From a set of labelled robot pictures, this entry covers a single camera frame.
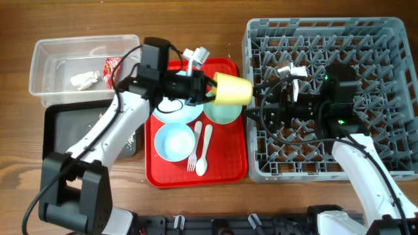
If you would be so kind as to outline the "red snack wrapper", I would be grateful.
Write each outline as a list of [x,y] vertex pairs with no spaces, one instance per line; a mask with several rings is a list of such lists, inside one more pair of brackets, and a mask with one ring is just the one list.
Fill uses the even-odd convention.
[[116,77],[119,73],[120,67],[118,67],[118,63],[120,61],[121,57],[108,57],[105,59],[103,80],[105,81],[108,90],[113,89],[112,83],[116,81]]

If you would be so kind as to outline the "black plastic tray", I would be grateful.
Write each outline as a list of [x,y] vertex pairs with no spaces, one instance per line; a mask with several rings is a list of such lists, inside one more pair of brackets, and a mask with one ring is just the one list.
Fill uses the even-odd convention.
[[110,99],[49,106],[44,115],[42,158],[51,152],[65,153],[99,121]]

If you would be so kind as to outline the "red serving tray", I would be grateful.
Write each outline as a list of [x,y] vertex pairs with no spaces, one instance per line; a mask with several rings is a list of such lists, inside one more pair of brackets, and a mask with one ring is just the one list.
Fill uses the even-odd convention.
[[232,183],[240,181],[248,170],[246,137],[243,117],[232,123],[220,125],[201,113],[188,125],[193,128],[196,121],[204,126],[211,124],[213,133],[208,146],[207,171],[203,176],[187,171],[187,161],[171,163],[159,156],[154,146],[155,134],[164,125],[151,116],[144,125],[146,177],[157,188],[193,187],[200,185]]

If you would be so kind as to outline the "small light blue bowl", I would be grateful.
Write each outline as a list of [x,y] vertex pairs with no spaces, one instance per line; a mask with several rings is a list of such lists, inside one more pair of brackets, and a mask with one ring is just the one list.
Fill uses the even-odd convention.
[[167,123],[155,134],[154,148],[165,161],[180,162],[190,156],[195,147],[193,130],[183,123]]

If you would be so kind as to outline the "grey dishwasher rack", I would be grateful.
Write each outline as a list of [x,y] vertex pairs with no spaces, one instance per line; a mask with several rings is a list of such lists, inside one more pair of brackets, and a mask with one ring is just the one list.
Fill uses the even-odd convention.
[[[417,75],[406,30],[398,18],[255,18],[242,39],[243,76],[253,84],[278,78],[278,63],[305,66],[301,93],[319,92],[333,63],[356,70],[354,108],[368,127],[391,176],[417,178]],[[294,120],[277,135],[248,120],[248,174],[257,183],[345,180],[346,174],[315,138],[312,121]]]

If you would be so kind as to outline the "white plastic spoon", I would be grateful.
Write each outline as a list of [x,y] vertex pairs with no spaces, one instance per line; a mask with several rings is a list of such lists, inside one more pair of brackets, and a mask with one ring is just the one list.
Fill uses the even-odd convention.
[[202,155],[197,161],[195,172],[198,176],[203,176],[206,173],[206,170],[208,168],[208,162],[206,160],[206,155],[208,152],[208,146],[210,143],[210,139],[212,137],[213,132],[213,126],[207,125],[205,126],[204,130],[204,140],[203,140],[203,146],[202,146]]

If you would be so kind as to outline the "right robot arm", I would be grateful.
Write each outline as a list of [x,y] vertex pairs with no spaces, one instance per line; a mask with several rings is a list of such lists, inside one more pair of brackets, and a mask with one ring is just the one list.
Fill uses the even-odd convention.
[[298,92],[298,81],[307,77],[304,67],[288,65],[280,77],[253,87],[261,100],[246,115],[275,141],[286,140],[274,133],[280,125],[291,128],[294,119],[312,120],[317,138],[342,167],[366,215],[364,226],[337,205],[310,206],[310,230],[314,234],[416,234],[417,206],[403,194],[379,158],[367,127],[354,111],[358,82],[349,65],[331,64],[316,95]]

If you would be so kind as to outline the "large light blue plate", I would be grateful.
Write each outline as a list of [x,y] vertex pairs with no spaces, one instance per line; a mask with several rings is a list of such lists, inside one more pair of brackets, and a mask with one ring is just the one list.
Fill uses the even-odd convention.
[[163,123],[188,124],[197,119],[203,112],[203,105],[188,106],[183,99],[170,101],[167,97],[159,103],[153,115]]

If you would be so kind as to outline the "white napkin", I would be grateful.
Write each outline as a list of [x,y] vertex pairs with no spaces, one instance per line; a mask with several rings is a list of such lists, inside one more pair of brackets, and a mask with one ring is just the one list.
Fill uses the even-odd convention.
[[79,91],[87,89],[99,78],[99,71],[77,74],[70,78],[71,84]]

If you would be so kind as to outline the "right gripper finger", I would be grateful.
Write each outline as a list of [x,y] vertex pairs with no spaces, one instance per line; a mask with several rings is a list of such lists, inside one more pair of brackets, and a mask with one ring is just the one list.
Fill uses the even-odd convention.
[[256,84],[253,87],[253,96],[255,98],[263,98],[267,95],[268,98],[274,98],[276,95],[276,88],[274,86],[277,82],[266,82],[263,84]]
[[260,108],[247,108],[244,110],[244,114],[247,118],[250,118],[254,121],[260,121],[261,120],[261,115],[260,115]]

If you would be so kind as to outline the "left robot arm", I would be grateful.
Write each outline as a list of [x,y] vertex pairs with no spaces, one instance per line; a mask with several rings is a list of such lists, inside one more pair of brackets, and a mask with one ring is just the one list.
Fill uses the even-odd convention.
[[176,53],[186,59],[187,72],[168,70],[175,46],[157,37],[140,45],[142,58],[119,84],[103,117],[65,153],[51,151],[42,162],[40,192],[28,207],[22,232],[32,209],[39,219],[76,234],[135,234],[138,215],[113,205],[109,171],[131,134],[143,125],[164,97],[195,106],[209,101],[206,87],[215,87],[200,70],[209,51],[200,47]]

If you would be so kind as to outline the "rice and food scraps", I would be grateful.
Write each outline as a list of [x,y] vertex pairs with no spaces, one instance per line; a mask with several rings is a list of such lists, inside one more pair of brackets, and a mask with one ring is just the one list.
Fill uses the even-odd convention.
[[102,134],[96,145],[100,144],[113,148],[121,145],[124,148],[126,145],[132,146],[135,143],[137,127],[138,125],[132,113],[128,111],[116,113],[108,110],[100,113],[97,121],[91,124],[85,139],[93,140]]

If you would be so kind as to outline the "white plastic fork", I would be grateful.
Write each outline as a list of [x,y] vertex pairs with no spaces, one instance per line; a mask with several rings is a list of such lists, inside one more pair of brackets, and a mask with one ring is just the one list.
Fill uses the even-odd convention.
[[197,163],[197,146],[199,144],[199,138],[202,131],[202,122],[197,121],[194,126],[194,136],[195,136],[195,145],[193,151],[191,152],[190,156],[188,157],[187,161],[187,171],[193,172],[195,170],[195,166]]

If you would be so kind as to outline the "yellow plastic cup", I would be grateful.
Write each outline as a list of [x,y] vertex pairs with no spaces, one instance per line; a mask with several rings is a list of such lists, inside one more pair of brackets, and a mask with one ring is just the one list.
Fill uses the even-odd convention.
[[253,86],[249,80],[220,72],[214,74],[213,80],[217,84],[212,88],[214,105],[245,106],[251,102]]

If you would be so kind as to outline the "mint green bowl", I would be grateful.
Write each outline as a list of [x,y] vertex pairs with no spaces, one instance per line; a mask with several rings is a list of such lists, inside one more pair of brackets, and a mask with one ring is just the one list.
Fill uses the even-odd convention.
[[214,123],[226,125],[235,121],[242,112],[239,105],[214,105],[211,102],[203,105],[206,117]]

